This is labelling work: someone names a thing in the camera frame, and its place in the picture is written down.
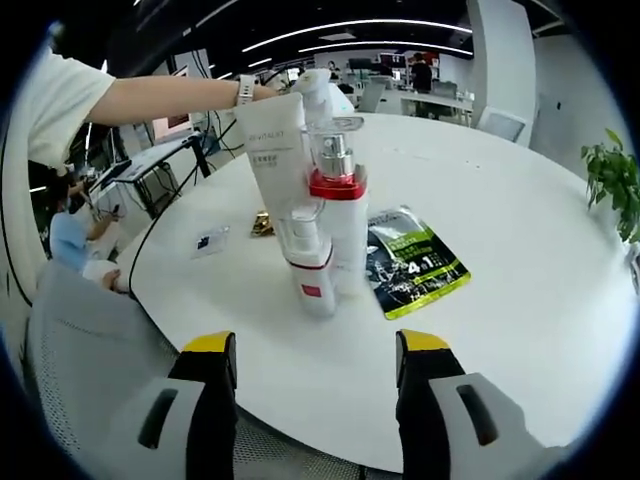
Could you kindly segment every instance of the white sleeve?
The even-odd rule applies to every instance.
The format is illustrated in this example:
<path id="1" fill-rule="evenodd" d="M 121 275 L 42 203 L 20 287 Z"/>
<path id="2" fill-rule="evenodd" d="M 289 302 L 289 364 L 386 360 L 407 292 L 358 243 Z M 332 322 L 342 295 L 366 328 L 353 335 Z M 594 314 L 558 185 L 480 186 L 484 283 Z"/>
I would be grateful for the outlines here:
<path id="1" fill-rule="evenodd" d="M 47 49 L 31 72 L 29 160 L 57 167 L 87 115 L 115 78 Z"/>

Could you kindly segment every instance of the blue shirt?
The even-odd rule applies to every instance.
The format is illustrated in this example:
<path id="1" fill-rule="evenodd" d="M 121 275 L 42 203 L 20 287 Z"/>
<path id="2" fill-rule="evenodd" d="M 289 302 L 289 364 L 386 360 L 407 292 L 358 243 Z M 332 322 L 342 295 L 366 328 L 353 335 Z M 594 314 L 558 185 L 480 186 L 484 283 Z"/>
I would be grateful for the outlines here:
<path id="1" fill-rule="evenodd" d="M 56 213 L 49 232 L 49 248 L 54 260 L 82 273 L 89 259 L 87 234 L 84 225 L 69 212 Z"/>

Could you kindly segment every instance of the hand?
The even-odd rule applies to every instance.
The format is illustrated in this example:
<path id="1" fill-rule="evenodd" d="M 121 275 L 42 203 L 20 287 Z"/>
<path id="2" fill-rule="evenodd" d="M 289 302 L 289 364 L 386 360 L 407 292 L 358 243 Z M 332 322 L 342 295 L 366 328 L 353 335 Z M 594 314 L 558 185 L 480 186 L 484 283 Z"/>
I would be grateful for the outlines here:
<path id="1" fill-rule="evenodd" d="M 120 270 L 111 270 L 102 277 L 102 286 L 107 290 L 116 290 L 116 281 L 120 278 Z"/>

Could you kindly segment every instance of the red cap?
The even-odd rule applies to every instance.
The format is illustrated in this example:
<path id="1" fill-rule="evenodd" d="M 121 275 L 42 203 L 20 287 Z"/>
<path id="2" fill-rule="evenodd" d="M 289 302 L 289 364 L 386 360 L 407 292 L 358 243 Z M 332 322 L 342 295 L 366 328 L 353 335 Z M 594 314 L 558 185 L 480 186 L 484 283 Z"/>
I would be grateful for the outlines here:
<path id="1" fill-rule="evenodd" d="M 366 178 L 357 179 L 355 174 L 326 178 L 316 169 L 309 180 L 309 193 L 326 200 L 357 200 L 366 191 Z"/>

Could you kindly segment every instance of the black cable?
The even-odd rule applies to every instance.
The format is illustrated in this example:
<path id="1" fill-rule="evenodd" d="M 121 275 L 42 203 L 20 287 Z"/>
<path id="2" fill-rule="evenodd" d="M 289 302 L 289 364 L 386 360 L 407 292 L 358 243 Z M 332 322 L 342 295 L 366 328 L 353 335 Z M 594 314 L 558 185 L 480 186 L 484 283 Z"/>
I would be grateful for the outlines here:
<path id="1" fill-rule="evenodd" d="M 204 65 L 202 64 L 202 59 L 200 58 L 199 55 L 196 55 L 195 52 L 191 52 L 191 56 L 193 57 L 193 61 L 196 64 L 196 68 L 198 69 L 198 71 L 200 72 L 200 74 L 204 77 L 204 78 L 209 78 L 209 76 L 207 75 L 207 72 L 204 68 Z M 226 130 L 224 133 L 222 133 L 222 120 L 220 120 L 220 115 L 218 114 L 218 112 L 216 110 L 213 110 L 214 115 L 216 116 L 216 118 L 218 119 L 218 133 L 220 133 L 220 137 L 218 137 L 218 142 L 222 143 L 222 145 L 224 145 L 225 149 L 227 152 L 229 152 L 231 154 L 231 156 L 233 158 L 236 158 L 236 156 L 233 154 L 233 152 L 235 150 L 238 150 L 242 147 L 244 147 L 244 144 L 242 145 L 238 145 L 237 147 L 234 148 L 229 148 L 229 146 L 225 143 L 225 141 L 222 139 L 222 137 L 224 136 L 224 134 L 226 133 Z M 211 122 L 210 122 L 210 112 L 207 111 L 207 131 L 205 132 L 208 133 L 209 129 L 211 128 Z M 211 146 L 205 153 L 205 157 L 209 156 L 211 154 L 211 151 L 213 150 L 213 146 Z"/>
<path id="2" fill-rule="evenodd" d="M 289 67 L 282 67 L 280 70 L 278 70 L 276 73 L 274 73 L 273 75 L 271 75 L 269 78 L 267 78 L 264 83 L 262 84 L 263 86 L 266 85 L 267 83 L 269 83 L 271 80 L 273 80 L 274 78 L 276 78 L 278 75 L 280 75 L 282 72 L 284 72 L 285 70 L 287 70 Z"/>
<path id="3" fill-rule="evenodd" d="M 218 137 L 218 140 L 222 140 L 224 138 L 224 136 L 227 134 L 227 132 L 229 132 L 229 130 L 231 130 L 231 127 L 233 127 L 236 122 L 238 120 L 234 119 L 233 122 L 231 122 L 229 124 L 229 126 L 227 128 L 225 128 L 224 132 L 222 132 L 220 134 L 220 136 Z M 218 169 L 207 160 L 207 164 L 213 168 L 213 171 L 217 171 Z M 142 251 L 142 247 L 144 246 L 144 243 L 147 241 L 147 239 L 149 238 L 149 235 L 151 234 L 151 231 L 153 230 L 153 228 L 156 226 L 156 224 L 158 223 L 158 221 L 160 220 L 160 218 L 162 217 L 162 214 L 167 210 L 167 208 L 169 208 L 169 206 L 173 203 L 173 201 L 176 199 L 176 197 L 180 194 L 180 191 L 184 188 L 184 186 L 187 184 L 187 182 L 189 181 L 189 179 L 191 178 L 191 175 L 195 175 L 196 172 L 198 171 L 198 165 L 196 164 L 196 166 L 193 167 L 193 169 L 189 172 L 189 174 L 187 175 L 187 177 L 182 181 L 182 183 L 180 185 L 178 185 L 178 188 L 176 189 L 175 193 L 171 196 L 171 198 L 169 199 L 169 201 L 165 204 L 165 206 L 162 208 L 162 210 L 160 210 L 160 213 L 158 213 L 158 215 L 156 216 L 156 218 L 153 219 L 153 221 L 151 222 L 151 225 L 149 225 L 149 229 L 145 232 L 144 237 L 142 237 L 142 241 L 140 242 L 140 245 L 138 246 L 138 250 L 136 250 L 136 254 L 133 257 L 133 262 L 131 262 L 131 270 L 129 272 L 129 293 L 131 294 L 131 296 L 133 298 L 135 298 L 137 300 L 136 294 L 133 291 L 132 288 L 132 281 L 133 281 L 133 271 L 135 269 L 136 263 L 138 262 L 138 257 L 140 256 L 140 252 Z M 138 302 L 140 304 L 140 306 L 142 307 L 142 309 L 146 312 L 146 309 L 144 308 L 144 306 Z"/>
<path id="4" fill-rule="evenodd" d="M 222 120 L 220 120 L 220 115 L 218 115 L 218 112 L 216 111 L 214 111 L 213 113 L 215 113 L 216 118 L 218 119 L 218 131 L 222 131 Z M 218 141 L 222 143 L 222 145 L 224 145 L 225 151 L 229 152 L 233 158 L 236 158 L 233 152 L 235 150 L 239 150 L 242 147 L 244 147 L 244 143 L 243 143 L 242 145 L 238 145 L 237 147 L 230 148 L 229 145 L 227 145 L 222 138 L 218 139 Z"/>
<path id="5" fill-rule="evenodd" d="M 159 165 L 158 168 L 162 170 L 164 173 L 167 173 L 167 170 L 165 170 L 161 165 Z M 175 193 L 176 189 L 173 188 L 173 185 L 171 186 L 171 188 L 169 188 L 164 183 L 162 183 L 162 179 L 160 178 L 160 174 L 158 173 L 158 170 L 156 168 L 154 168 L 152 172 L 156 176 L 156 180 L 158 180 L 158 184 L 164 189 L 165 192 Z"/>
<path id="6" fill-rule="evenodd" d="M 171 198 L 169 199 L 169 201 L 165 204 L 164 207 L 162 207 L 162 210 L 160 210 L 160 212 L 158 213 L 156 218 L 154 218 L 153 221 L 151 222 L 151 225 L 149 225 L 149 228 L 145 232 L 144 237 L 142 237 L 142 241 L 140 242 L 140 246 L 138 246 L 138 250 L 136 250 L 136 254 L 133 257 L 133 262 L 131 263 L 131 271 L 129 272 L 129 292 L 131 293 L 133 298 L 136 298 L 136 295 L 133 292 L 133 288 L 131 286 L 131 283 L 132 283 L 132 280 L 133 280 L 133 271 L 134 271 L 134 269 L 136 267 L 136 263 L 138 262 L 138 257 L 140 256 L 140 252 L 142 251 L 142 247 L 144 246 L 144 243 L 147 241 L 147 238 L 149 238 L 149 235 L 153 231 L 153 228 L 156 226 L 156 224 L 158 223 L 160 218 L 162 218 L 162 214 L 167 211 L 169 206 L 173 203 L 173 201 L 176 199 L 176 197 L 180 194 L 180 190 L 182 190 L 184 188 L 184 186 L 187 184 L 187 182 L 191 178 L 191 175 L 193 175 L 197 171 L 198 171 L 198 165 L 193 167 L 193 169 L 187 175 L 187 178 L 185 178 L 183 180 L 183 182 L 178 186 L 178 188 L 176 189 L 175 193 L 173 195 L 171 195 Z"/>
<path id="7" fill-rule="evenodd" d="M 203 78 L 209 78 L 207 72 L 202 65 L 202 59 L 199 55 L 196 55 L 196 52 L 191 52 L 191 58 L 193 58 L 193 62 L 196 64 L 196 68 L 200 72 Z M 207 127 L 204 129 L 204 135 L 202 136 L 202 141 L 200 143 L 200 149 L 204 149 L 204 144 L 207 141 L 207 134 L 209 133 L 209 129 L 211 129 L 211 113 L 207 110 Z"/>
<path id="8" fill-rule="evenodd" d="M 0 185 L 3 185 L 4 154 L 7 150 L 7 139 L 9 138 L 10 124 L 11 123 L 9 119 L 7 119 L 6 129 L 4 129 L 4 139 L 2 140 L 2 152 L 0 154 L 2 155 L 2 158 L 0 158 Z M 16 269 L 13 265 L 13 259 L 11 258 L 11 252 L 9 251 L 9 242 L 7 241 L 7 227 L 4 222 L 4 201 L 1 195 L 0 195 L 0 226 L 2 228 L 2 239 L 4 241 L 5 250 L 7 251 L 7 261 L 9 263 L 9 269 L 11 270 L 11 275 L 13 275 L 13 279 L 15 280 L 16 285 L 18 286 L 18 291 L 20 292 L 20 296 L 25 301 L 25 303 L 29 305 L 29 307 L 32 307 L 33 303 L 31 303 L 31 300 L 29 300 L 29 297 L 27 297 L 27 294 L 25 293 L 24 289 L 22 288 L 22 285 L 20 284 L 20 281 L 18 280 L 18 275 L 16 274 Z"/>
<path id="9" fill-rule="evenodd" d="M 127 192 L 127 196 L 129 197 L 129 200 L 131 200 L 131 201 L 135 204 L 135 206 L 136 206 L 136 207 L 138 207 L 138 208 L 139 208 L 140 210 L 142 210 L 143 212 L 146 212 L 146 211 L 147 211 L 147 209 L 146 209 L 146 208 L 144 208 L 142 205 L 140 205 L 140 204 L 138 203 L 138 201 L 137 201 L 135 198 L 133 198 L 133 195 L 131 195 L 131 192 L 129 191 L 129 185 L 128 185 L 128 184 L 123 184 L 123 185 L 122 185 L 122 188 L 124 188 L 124 189 L 125 189 L 125 191 Z"/>

